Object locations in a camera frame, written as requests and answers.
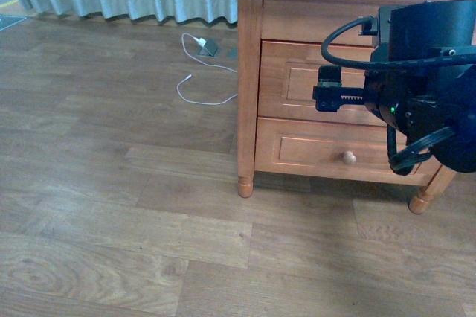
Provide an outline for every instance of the wooden floor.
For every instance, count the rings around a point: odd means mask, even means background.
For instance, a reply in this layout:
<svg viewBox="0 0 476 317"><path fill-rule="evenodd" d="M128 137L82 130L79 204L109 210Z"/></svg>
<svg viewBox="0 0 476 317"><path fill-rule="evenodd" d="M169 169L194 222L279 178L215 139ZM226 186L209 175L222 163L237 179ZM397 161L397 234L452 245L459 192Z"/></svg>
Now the wooden floor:
<svg viewBox="0 0 476 317"><path fill-rule="evenodd" d="M0 32L0 316L476 316L476 176L413 188L260 174L237 195L236 75L180 35ZM187 41L195 51L193 41Z"/></svg>

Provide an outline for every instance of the black cable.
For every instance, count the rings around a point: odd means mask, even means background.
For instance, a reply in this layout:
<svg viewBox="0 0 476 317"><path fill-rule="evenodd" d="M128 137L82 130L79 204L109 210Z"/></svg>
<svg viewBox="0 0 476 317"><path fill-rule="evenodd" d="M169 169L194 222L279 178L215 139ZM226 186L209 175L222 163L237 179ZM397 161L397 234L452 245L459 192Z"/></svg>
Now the black cable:
<svg viewBox="0 0 476 317"><path fill-rule="evenodd" d="M396 130L390 125L387 125L387 154L389 161L392 159L392 157L395 157L398 154L396 151ZM413 170L414 164L409 164L408 166L402 167L398 170L396 170L392 165L390 165L390 168L395 174L398 174L399 176L407 176Z"/></svg>
<svg viewBox="0 0 476 317"><path fill-rule="evenodd" d="M450 57L434 57L418 60L398 60L394 62L362 62L358 60L348 60L334 57L329 52L329 45L341 34L347 32L351 28L369 23L372 20L373 17L371 16L359 18L333 31L322 43L322 57L332 64L343 66L345 68L360 70L399 70L408 68L428 68L436 66L476 64L476 54L461 54Z"/></svg>
<svg viewBox="0 0 476 317"><path fill-rule="evenodd" d="M415 164L427 161L432 156L431 153L422 153L421 151L433 147L435 144L447 140L448 138L456 135L454 130L451 127L443 127L430 135L426 135L418 141L415 141L411 145L407 146L405 149L399 153L389 157L389 162L392 170L397 173L398 171L406 168L413 167ZM389 155L390 155L390 141L387 140Z"/></svg>

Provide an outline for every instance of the wooden drawer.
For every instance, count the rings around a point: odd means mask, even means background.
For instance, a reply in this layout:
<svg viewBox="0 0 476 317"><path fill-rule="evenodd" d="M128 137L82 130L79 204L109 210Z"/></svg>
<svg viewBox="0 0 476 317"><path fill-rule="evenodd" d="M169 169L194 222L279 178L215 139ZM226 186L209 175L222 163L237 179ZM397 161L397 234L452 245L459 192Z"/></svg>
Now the wooden drawer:
<svg viewBox="0 0 476 317"><path fill-rule="evenodd" d="M399 149L404 142L400 135ZM346 151L353 152L355 164L343 162ZM387 161L386 130L381 127L258 119L255 170L426 185L439 166L433 158L406 177L392 173Z"/></svg>
<svg viewBox="0 0 476 317"><path fill-rule="evenodd" d="M319 1L264 0L263 39L323 42L329 34L358 17L376 16L379 6ZM342 34L336 43L371 46L360 28Z"/></svg>
<svg viewBox="0 0 476 317"><path fill-rule="evenodd" d="M369 60L371 48L337 46L335 55L354 60ZM386 126L365 106L342 106L338 112L318 112L312 90L318 82L318 70L328 64L319 45L264 41L261 52L258 115L269 118L291 118ZM343 68L344 86L364 86L364 73Z"/></svg>

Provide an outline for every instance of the nightstand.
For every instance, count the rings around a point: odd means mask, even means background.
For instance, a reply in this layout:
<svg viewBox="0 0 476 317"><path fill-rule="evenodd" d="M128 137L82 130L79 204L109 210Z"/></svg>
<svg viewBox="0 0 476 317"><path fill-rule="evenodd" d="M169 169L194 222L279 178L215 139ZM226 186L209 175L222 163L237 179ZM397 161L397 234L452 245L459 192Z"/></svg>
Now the nightstand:
<svg viewBox="0 0 476 317"><path fill-rule="evenodd" d="M253 192L254 171L416 185L410 209L421 214L455 172L436 159L397 176L387 162L386 125L363 106L317 112L312 88L326 64L320 44L383 5L426 0L239 0L239 194ZM331 52L369 60L371 38L345 33ZM345 86L363 86L362 72L344 69ZM400 149L405 137L399 136Z"/></svg>

